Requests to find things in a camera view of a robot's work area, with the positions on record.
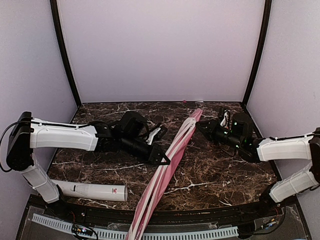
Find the pink racket cover bag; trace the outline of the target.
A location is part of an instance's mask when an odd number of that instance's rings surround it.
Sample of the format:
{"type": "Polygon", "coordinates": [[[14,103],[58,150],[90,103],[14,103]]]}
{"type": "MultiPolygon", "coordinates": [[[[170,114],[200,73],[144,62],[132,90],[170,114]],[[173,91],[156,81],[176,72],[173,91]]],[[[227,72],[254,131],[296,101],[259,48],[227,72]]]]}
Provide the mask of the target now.
{"type": "Polygon", "coordinates": [[[175,135],[166,152],[166,156],[170,159],[170,164],[159,166],[145,188],[136,206],[133,221],[125,236],[127,240],[140,240],[142,238],[155,208],[182,160],[188,142],[196,130],[196,123],[200,120],[202,113],[201,109],[196,109],[183,122],[175,135]]]}

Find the white shuttlecock tube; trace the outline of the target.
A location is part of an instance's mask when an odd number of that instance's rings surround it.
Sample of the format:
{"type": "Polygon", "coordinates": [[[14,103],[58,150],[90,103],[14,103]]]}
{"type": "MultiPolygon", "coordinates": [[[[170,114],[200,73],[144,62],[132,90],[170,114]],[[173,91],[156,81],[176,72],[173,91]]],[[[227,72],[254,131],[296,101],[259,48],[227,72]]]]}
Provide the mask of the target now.
{"type": "Polygon", "coordinates": [[[128,189],[126,185],[107,185],[53,180],[63,194],[68,197],[91,200],[126,202],[128,189]]]}

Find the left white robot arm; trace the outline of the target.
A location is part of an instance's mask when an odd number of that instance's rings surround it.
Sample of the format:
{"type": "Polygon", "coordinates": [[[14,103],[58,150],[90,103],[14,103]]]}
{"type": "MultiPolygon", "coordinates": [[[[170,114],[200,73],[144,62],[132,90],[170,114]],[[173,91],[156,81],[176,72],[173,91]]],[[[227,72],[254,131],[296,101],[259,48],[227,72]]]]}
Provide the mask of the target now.
{"type": "Polygon", "coordinates": [[[154,142],[166,133],[166,128],[158,124],[149,129],[146,118],[137,112],[126,112],[120,120],[111,123],[66,124],[33,118],[31,112],[26,111],[9,128],[12,130],[6,154],[9,170],[21,173],[60,218],[67,218],[71,213],[70,206],[62,200],[64,196],[126,202],[127,187],[52,180],[38,163],[34,149],[64,148],[97,153],[123,151],[154,166],[171,162],[154,142]]]}

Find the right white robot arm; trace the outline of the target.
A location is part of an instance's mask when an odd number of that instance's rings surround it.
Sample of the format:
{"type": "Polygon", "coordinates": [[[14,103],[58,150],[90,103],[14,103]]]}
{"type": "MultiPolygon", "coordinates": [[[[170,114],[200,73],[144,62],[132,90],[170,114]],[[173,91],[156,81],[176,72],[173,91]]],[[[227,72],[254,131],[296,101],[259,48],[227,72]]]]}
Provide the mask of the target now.
{"type": "Polygon", "coordinates": [[[271,184],[259,197],[255,213],[266,217],[275,204],[320,185],[320,129],[299,136],[254,138],[254,123],[245,113],[235,113],[231,126],[226,121],[211,119],[197,122],[197,129],[214,144],[233,148],[249,163],[305,160],[308,164],[291,176],[271,184]]]}

